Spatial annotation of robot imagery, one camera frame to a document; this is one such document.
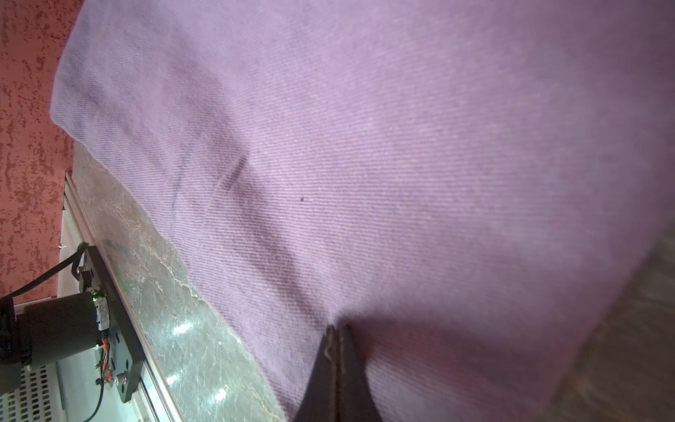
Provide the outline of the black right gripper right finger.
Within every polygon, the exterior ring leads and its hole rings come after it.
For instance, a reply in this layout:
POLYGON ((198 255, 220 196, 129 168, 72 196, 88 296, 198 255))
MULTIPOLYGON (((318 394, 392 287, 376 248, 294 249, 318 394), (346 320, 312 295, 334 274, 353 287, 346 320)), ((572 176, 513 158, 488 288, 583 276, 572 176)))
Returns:
POLYGON ((352 327, 342 325, 337 333, 337 340, 337 421, 381 421, 352 327))

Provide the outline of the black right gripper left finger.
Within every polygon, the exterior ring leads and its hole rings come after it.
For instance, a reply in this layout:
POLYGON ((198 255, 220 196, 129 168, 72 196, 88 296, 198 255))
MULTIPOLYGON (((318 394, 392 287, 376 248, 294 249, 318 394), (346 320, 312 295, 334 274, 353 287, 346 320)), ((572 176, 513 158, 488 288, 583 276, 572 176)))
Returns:
POLYGON ((324 333, 307 389, 294 421, 337 420, 337 334, 333 325, 324 333))

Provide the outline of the purple trousers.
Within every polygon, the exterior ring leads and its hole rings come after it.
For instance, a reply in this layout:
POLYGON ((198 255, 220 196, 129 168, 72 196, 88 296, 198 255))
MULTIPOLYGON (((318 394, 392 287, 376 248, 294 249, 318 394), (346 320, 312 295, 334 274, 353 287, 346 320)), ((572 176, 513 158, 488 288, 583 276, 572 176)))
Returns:
POLYGON ((674 215, 671 1, 87 1, 52 120, 284 410, 347 322, 390 421, 526 421, 674 215))

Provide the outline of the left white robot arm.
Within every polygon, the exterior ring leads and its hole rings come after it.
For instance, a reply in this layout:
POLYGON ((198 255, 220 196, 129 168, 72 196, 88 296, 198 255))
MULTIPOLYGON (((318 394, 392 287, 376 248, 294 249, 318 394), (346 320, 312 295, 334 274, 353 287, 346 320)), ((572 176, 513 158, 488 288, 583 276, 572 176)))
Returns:
POLYGON ((21 374, 96 346, 101 338, 89 292, 29 305, 18 314, 13 299, 1 300, 1 393, 17 390, 21 374))

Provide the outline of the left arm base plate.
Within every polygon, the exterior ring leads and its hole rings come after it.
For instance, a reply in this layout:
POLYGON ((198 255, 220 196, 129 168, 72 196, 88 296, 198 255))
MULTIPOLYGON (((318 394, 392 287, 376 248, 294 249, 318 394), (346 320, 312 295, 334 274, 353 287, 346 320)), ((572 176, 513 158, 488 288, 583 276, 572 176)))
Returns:
POLYGON ((87 247, 78 269, 80 289, 92 294, 98 312, 98 326, 107 345, 105 379, 114 384, 121 402, 132 400, 142 380, 146 356, 102 254, 87 247))

